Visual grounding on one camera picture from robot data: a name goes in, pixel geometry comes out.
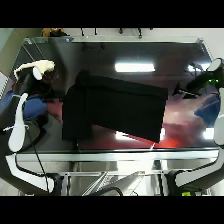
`table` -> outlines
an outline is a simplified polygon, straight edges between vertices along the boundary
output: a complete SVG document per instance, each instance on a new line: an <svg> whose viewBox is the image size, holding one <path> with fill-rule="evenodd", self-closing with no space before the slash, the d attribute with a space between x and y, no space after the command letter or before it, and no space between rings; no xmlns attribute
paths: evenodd
<svg viewBox="0 0 224 224"><path fill-rule="evenodd" d="M93 139L78 141L77 144L76 142L63 141L61 139L61 124L49 115L49 122L44 126L47 134L36 145L40 154L63 154L66 159L69 159L66 154L126 153L130 151L147 153L149 151L171 152L173 150L175 152L188 152L190 150L198 153L198 150L203 149L204 151L213 150L212 156L211 152L207 154L199 153L200 155L195 154L195 156L200 158L203 155L205 157L207 155L206 158L216 157L217 151L213 141L203 138L206 125L193 114L208 97L204 93L205 90L201 90L202 96L200 99L202 100L182 100L183 96L181 95L172 96L178 82L184 86L194 78L188 69L191 62L205 66L208 66L211 62L211 55L200 38L182 37L179 38L179 41L177 37L173 39L169 37L167 40L164 38L155 40L149 37L136 40L136 38L124 36L108 38L100 36L26 38L24 46L25 48L21 47L19 51L12 71L23 63L32 62L26 49L35 60L41 60L43 57L47 60L53 60L56 64L57 78L53 81L52 88L58 97L63 97L66 94L69 87L75 83L76 75L81 69L89 70L91 75L155 85L169 90L169 99L164 116L165 135L163 133L161 137L164 140L155 145L154 150L152 150L153 143L148 140L141 139L141 141L138 141L138 138L133 140L133 136L127 136L117 133L116 130L99 126L93 127L95 130ZM150 63L154 65L155 71L146 73L116 72L115 64L120 62ZM10 78L15 79L13 72ZM212 91L214 89L207 89L207 93ZM24 154L33 154L33 150L28 149Z"/></svg>

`glossy black table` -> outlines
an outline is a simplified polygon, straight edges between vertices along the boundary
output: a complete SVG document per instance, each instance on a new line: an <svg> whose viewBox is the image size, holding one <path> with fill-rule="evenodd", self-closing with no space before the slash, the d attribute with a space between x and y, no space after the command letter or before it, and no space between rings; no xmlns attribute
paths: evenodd
<svg viewBox="0 0 224 224"><path fill-rule="evenodd" d="M194 70L189 68L190 63L196 62L204 66L210 64L211 58L203 42L161 43L148 42L144 38L141 42L110 42L97 41L97 37L95 38L94 42L88 42L88 39L87 42L76 41L73 37L26 39L25 48L21 47L10 78L15 80L15 68L32 62L28 51L35 60L47 59L55 62L55 78L51 84L58 98L63 98L81 69L89 70L91 75L168 88L169 99L164 115L165 133L163 131L162 140L160 144L153 145L149 140L93 125L92 139L78 141L78 144L67 142L61 138L62 124L49 114L49 121L44 126L46 135L36 145L39 152L75 153L77 149L109 152L114 149L150 149L153 146L154 149L178 150L215 147L212 139L203 137L207 124L194 114L206 99L213 96L209 93L215 90L212 87L202 89L202 95L198 99L183 99L184 95L172 96L178 82L184 87L194 78ZM117 72L116 63L150 63L155 71Z"/></svg>

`reflective table surface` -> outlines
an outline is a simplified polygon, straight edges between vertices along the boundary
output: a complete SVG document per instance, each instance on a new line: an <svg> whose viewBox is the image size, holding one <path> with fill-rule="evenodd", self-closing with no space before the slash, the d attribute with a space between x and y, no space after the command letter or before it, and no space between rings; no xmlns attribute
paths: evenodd
<svg viewBox="0 0 224 224"><path fill-rule="evenodd" d="M198 63L204 69L211 63L203 42L76 42L72 37L26 39L12 69L12 81L15 81L13 70L23 63L32 62L32 58L55 62L51 87L56 97L61 99L75 83L81 69L89 70L91 75L168 88L169 92L159 144L96 125L92 127L92 139L78 141L78 144L63 141L60 119L62 103L55 101L48 103L48 123L44 126L46 135L36 145L39 152L71 152L76 145L80 150L101 151L215 147L212 132L219 99L210 93L216 93L216 90L211 86L201 89L201 96L196 99L183 99L184 94L172 96L177 83L184 88L200 75L200 71L195 72L190 63Z"/></svg>

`black cloth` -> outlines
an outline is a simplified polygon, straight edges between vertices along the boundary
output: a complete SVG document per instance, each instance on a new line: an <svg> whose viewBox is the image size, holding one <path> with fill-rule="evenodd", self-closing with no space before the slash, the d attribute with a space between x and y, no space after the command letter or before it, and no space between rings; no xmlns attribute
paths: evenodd
<svg viewBox="0 0 224 224"><path fill-rule="evenodd" d="M159 142L167 98L166 88L82 70L64 99L62 138L90 138L91 124L96 124Z"/></svg>

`blue object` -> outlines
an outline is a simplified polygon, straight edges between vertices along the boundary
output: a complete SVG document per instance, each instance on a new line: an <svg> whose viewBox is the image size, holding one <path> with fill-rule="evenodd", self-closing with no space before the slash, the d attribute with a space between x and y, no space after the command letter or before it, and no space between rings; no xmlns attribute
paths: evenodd
<svg viewBox="0 0 224 224"><path fill-rule="evenodd" d="M215 120L220 111L220 99L218 96L209 97L194 114L201 117L208 127L214 127Z"/></svg>
<svg viewBox="0 0 224 224"><path fill-rule="evenodd" d="M12 99L12 96L13 96L12 90L7 92L2 102L3 108L6 108L8 106L8 104ZM25 102L24 120L26 121L33 120L38 116L46 113L46 111L47 111L47 103L42 102L38 94L32 95L28 97L28 100Z"/></svg>

